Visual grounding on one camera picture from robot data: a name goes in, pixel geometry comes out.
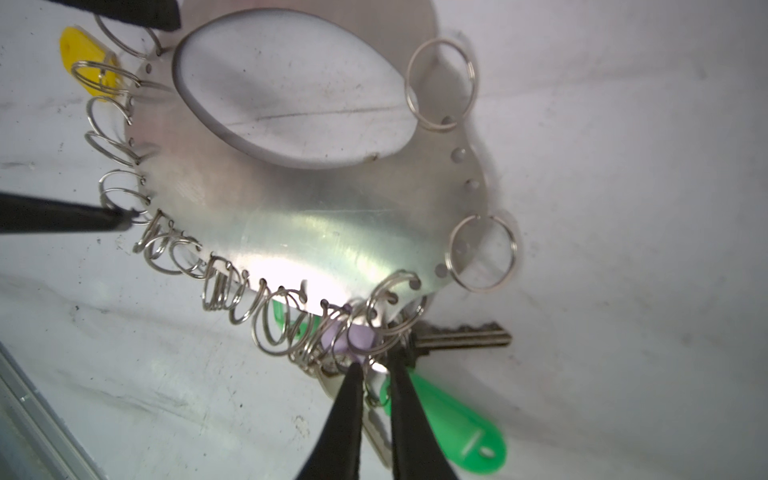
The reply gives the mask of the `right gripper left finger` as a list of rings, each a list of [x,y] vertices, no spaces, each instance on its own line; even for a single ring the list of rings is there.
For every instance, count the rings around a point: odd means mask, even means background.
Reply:
[[[297,474],[297,480],[359,478],[362,384],[362,367],[354,363],[345,374],[320,437]]]

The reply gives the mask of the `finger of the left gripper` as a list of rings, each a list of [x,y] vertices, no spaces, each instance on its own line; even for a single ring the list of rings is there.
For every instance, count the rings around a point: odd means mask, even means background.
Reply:
[[[137,217],[136,210],[1,194],[2,234],[125,231]]]
[[[175,0],[52,0],[100,17],[142,28],[174,32],[182,27]]]

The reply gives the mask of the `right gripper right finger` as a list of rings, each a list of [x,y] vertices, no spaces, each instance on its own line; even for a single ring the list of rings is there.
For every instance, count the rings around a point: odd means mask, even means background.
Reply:
[[[428,422],[410,379],[405,357],[392,354],[390,375],[393,478],[399,480],[457,480]]]

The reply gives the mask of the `green key tag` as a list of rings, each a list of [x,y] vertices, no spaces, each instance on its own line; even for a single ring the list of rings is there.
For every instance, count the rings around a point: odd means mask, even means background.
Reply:
[[[500,428],[414,370],[407,372],[445,457],[473,474],[499,472],[508,453]]]

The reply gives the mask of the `silver key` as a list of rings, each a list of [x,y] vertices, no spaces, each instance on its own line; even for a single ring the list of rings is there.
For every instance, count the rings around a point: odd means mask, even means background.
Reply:
[[[403,348],[408,358],[416,360],[433,351],[507,347],[512,340],[513,336],[495,322],[443,327],[419,321],[405,337]]]

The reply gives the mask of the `metal keyring disc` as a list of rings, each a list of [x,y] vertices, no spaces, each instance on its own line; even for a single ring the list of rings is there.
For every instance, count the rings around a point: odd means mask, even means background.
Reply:
[[[403,77],[418,124],[385,157],[308,169],[278,164],[217,123],[192,96],[182,65],[207,30],[256,13],[321,20],[371,47]],[[355,362],[321,362],[320,325],[368,326],[376,339],[364,365],[381,365],[423,321],[429,298],[461,282],[492,220],[487,187],[462,118],[475,96],[436,50],[428,1],[187,1],[182,27],[152,33],[129,71],[117,74],[113,106],[124,121],[116,139],[98,124],[85,138],[133,176],[144,229],[135,251],[168,275],[202,281],[202,305],[248,324],[255,345],[311,376]]]

